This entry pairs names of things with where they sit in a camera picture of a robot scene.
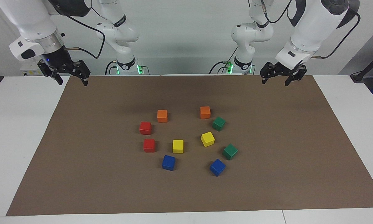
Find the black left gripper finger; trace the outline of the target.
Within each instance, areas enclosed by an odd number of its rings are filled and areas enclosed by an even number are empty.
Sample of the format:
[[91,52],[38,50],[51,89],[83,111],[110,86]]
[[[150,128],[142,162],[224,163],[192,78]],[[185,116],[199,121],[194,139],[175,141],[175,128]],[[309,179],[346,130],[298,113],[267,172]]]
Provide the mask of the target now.
[[285,86],[290,85],[291,82],[296,81],[296,80],[299,81],[299,76],[298,76],[298,74],[295,75],[295,74],[293,74],[293,73],[289,73],[289,74],[288,74],[288,78],[287,78],[286,81],[285,81]]
[[262,78],[262,84],[264,85],[269,78],[272,76],[272,64],[265,64],[260,70],[260,77]]

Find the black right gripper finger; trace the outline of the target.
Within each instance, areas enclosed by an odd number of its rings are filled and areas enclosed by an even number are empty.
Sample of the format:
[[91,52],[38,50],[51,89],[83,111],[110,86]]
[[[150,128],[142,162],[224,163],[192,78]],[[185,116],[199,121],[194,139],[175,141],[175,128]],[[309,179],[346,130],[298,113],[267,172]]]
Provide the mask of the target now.
[[49,70],[49,72],[48,72],[49,77],[51,77],[53,80],[55,80],[59,85],[62,85],[63,84],[63,79],[61,78],[61,76],[59,74],[59,69],[54,68],[53,70],[51,70],[49,68],[48,70]]
[[91,74],[91,71],[83,60],[79,60],[75,63],[75,74],[76,77],[80,78],[84,86],[88,85],[88,78]]

